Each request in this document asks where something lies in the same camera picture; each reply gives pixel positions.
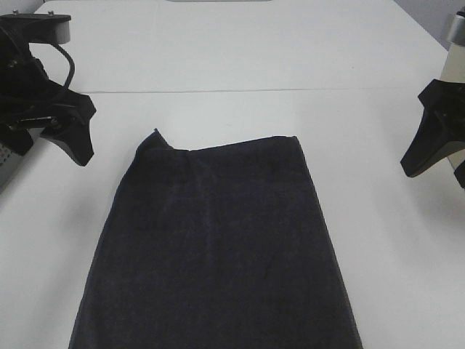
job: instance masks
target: dark navy towel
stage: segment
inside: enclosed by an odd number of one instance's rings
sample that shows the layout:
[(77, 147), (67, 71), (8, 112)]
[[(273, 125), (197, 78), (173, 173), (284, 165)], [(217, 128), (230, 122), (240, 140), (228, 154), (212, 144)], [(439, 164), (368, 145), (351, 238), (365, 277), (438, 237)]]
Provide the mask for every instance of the dark navy towel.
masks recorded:
[(71, 349), (360, 349), (299, 141), (155, 131), (121, 181)]

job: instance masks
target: black cable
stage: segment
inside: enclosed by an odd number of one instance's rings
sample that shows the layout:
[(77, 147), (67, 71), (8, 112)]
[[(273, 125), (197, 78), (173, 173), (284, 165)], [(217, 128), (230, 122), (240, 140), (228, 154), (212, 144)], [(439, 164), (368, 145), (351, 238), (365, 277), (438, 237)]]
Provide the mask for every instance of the black cable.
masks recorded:
[(26, 98), (16, 98), (16, 97), (8, 97), (8, 96), (0, 96), (0, 102), (3, 103), (11, 103), (11, 104), (22, 104), (22, 105), (44, 105), (44, 104), (50, 104), (51, 102), (60, 99), (62, 95), (66, 92), (68, 87), (71, 84), (71, 81), (73, 80), (74, 77), (74, 72), (75, 72), (75, 65), (73, 58), (63, 49), (60, 45), (57, 44), (51, 44), (59, 53), (61, 53), (63, 56), (65, 56), (66, 60), (70, 64), (70, 70), (68, 73), (68, 76), (66, 77), (65, 83), (63, 84), (62, 88), (60, 91), (53, 96), (52, 98), (49, 98), (48, 100), (31, 100), (31, 99), (26, 99)]

